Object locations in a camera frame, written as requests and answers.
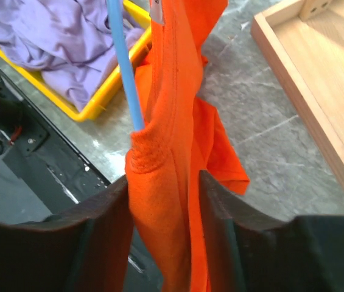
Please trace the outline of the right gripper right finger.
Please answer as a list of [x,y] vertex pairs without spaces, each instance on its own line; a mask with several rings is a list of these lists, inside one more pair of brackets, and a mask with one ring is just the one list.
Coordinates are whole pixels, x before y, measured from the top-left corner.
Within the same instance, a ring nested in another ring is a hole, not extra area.
[[213,291],[344,291],[344,215],[263,214],[200,172]]

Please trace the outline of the blue wire hanger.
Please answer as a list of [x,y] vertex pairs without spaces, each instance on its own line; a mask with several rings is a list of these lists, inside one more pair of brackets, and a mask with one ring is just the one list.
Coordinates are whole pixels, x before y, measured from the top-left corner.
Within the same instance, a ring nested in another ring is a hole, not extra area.
[[136,89],[136,83],[133,73],[133,67],[128,54],[128,47],[125,41],[123,18],[121,5],[119,1],[107,0],[108,22],[114,41],[116,57],[121,72],[121,80],[128,102],[130,116],[132,118],[135,131],[141,131],[144,128],[144,119]]

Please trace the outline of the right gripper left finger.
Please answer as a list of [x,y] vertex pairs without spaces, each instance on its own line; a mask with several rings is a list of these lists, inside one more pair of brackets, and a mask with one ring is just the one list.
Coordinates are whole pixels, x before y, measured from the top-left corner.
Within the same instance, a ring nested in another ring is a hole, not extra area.
[[125,177],[43,221],[0,223],[0,291],[122,291],[132,233]]

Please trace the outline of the orange t shirt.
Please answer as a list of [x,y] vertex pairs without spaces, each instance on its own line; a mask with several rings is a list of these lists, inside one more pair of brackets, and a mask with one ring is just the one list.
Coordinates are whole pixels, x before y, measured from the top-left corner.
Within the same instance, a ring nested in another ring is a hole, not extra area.
[[214,291],[199,203],[199,172],[242,195],[249,177],[215,107],[197,97],[202,44],[226,1],[152,1],[152,49],[136,70],[145,128],[126,156],[129,208],[163,275],[164,291]]

